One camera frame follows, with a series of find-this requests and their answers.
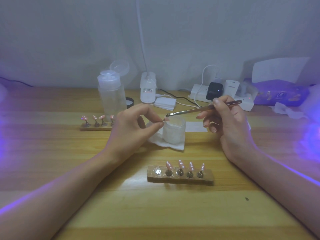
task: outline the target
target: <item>black power adapter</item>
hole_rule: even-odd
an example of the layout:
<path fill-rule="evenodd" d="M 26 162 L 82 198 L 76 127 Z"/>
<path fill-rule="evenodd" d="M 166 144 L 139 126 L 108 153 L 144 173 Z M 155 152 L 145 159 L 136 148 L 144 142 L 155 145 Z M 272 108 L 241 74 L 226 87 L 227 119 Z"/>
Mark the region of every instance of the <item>black power adapter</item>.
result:
<path fill-rule="evenodd" d="M 214 98 L 218 98 L 222 96 L 223 85 L 218 82 L 211 82 L 209 84 L 209 88 L 207 91 L 207 96 L 205 97 L 207 100 L 212 101 Z"/>

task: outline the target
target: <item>hand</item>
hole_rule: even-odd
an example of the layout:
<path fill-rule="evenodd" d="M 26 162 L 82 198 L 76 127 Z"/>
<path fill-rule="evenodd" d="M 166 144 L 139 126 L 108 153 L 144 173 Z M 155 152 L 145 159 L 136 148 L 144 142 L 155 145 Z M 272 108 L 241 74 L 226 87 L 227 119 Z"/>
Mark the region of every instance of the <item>hand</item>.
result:
<path fill-rule="evenodd" d="M 141 115 L 154 124 L 146 128 Z M 162 119 L 150 105 L 134 105 L 118 113 L 106 144 L 106 150 L 116 158 L 126 160 L 163 125 Z"/>
<path fill-rule="evenodd" d="M 197 119 L 203 119 L 203 126 L 212 133 L 218 133 L 226 157 L 234 164 L 245 157 L 248 151 L 255 149 L 245 112 L 239 105 L 228 107 L 225 103 L 234 101 L 230 96 L 215 98 L 212 104 L 215 110 L 199 113 Z"/>

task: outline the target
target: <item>person's left hand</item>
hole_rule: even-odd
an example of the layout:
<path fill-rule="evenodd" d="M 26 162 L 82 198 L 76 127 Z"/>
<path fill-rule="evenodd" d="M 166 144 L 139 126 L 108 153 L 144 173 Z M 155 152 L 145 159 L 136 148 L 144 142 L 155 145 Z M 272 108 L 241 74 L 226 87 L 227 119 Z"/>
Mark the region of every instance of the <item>person's left hand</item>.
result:
<path fill-rule="evenodd" d="M 154 124 L 146 128 L 141 115 Z M 134 105 L 116 116 L 105 150 L 117 159 L 126 160 L 163 125 L 162 119 L 150 105 Z"/>

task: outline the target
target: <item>wooden nail stand base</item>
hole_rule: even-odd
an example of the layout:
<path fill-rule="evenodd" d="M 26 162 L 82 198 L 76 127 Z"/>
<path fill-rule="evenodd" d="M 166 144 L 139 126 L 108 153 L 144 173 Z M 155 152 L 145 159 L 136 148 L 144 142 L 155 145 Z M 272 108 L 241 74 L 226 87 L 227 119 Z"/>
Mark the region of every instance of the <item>wooden nail stand base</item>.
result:
<path fill-rule="evenodd" d="M 195 169 L 193 177 L 187 177 L 188 170 L 185 170 L 182 176 L 177 175 L 179 167 L 173 167 L 173 174 L 171 176 L 166 175 L 167 167 L 165 166 L 148 166 L 147 179 L 149 182 L 154 183 L 172 183 L 172 184 L 206 184 L 214 185 L 214 176 L 210 169 L 205 169 L 203 172 L 203 178 L 199 178 L 197 173 L 198 169 Z"/>
<path fill-rule="evenodd" d="M 94 127 L 94 123 L 91 124 L 89 127 L 85 127 L 84 125 L 85 123 L 83 123 L 80 126 L 80 131 L 110 131 L 112 129 L 110 122 L 106 126 L 100 125 L 99 127 Z"/>

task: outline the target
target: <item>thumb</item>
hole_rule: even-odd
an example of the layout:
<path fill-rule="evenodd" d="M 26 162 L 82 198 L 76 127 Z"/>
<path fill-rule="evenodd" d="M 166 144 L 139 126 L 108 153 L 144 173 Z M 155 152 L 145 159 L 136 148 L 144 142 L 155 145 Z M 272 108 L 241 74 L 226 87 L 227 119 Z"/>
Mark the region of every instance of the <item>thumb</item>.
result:
<path fill-rule="evenodd" d="M 160 130 L 163 127 L 163 125 L 164 125 L 164 122 L 161 121 L 161 122 L 156 122 L 145 129 L 142 129 L 143 136 L 145 138 L 150 138 L 155 133 L 157 133 L 157 131 Z"/>
<path fill-rule="evenodd" d="M 225 125 L 229 125 L 230 123 L 233 123 L 234 117 L 228 107 L 223 101 L 221 101 L 218 98 L 215 98 L 213 101 L 213 105 L 215 109 L 218 111 L 222 118 L 222 122 Z"/>

